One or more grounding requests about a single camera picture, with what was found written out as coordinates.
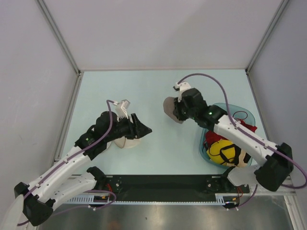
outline white table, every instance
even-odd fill
[[[64,153],[103,111],[106,99],[128,99],[129,113],[153,132],[132,149],[120,149],[114,143],[97,156],[90,165],[75,174],[97,166],[105,174],[221,174],[224,169],[205,161],[199,152],[201,128],[187,120],[182,125],[163,112],[163,101],[176,97],[175,82],[195,72],[207,73],[224,86],[230,104],[248,109],[256,119],[256,133],[265,136],[260,116],[245,71],[240,70],[151,70],[151,71],[92,71],[85,72],[73,111]],[[194,76],[187,80],[197,88],[207,104],[224,103],[219,86],[212,80]]]

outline shiny brown floor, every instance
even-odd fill
[[[56,212],[73,207],[63,205]],[[292,230],[283,196],[257,196],[239,211],[215,206],[112,205],[51,217],[39,230]]]

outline red cloth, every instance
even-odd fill
[[[246,124],[243,120],[240,120],[241,125],[243,125],[244,127],[248,128],[250,131],[255,132],[257,127],[256,126],[251,126]],[[226,138],[217,135],[216,133],[212,132],[212,131],[208,131],[205,135],[205,140],[207,141],[208,147],[210,147],[213,143],[219,141],[220,139],[224,139],[227,140]]]

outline yellow ball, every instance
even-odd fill
[[[207,154],[213,162],[221,165],[226,165],[226,160],[229,160],[231,163],[235,159],[235,147],[233,146],[227,148],[231,145],[233,146],[234,144],[229,140],[219,140],[210,146],[210,148],[207,150]]]

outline white wall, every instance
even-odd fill
[[[80,69],[244,69],[281,0],[46,0]]]
[[[51,165],[76,75],[34,0],[0,1],[0,221]]]
[[[307,170],[307,1],[292,0],[251,71],[265,125],[273,141],[288,143]],[[292,173],[295,185],[304,182]],[[307,207],[307,189],[297,190]]]

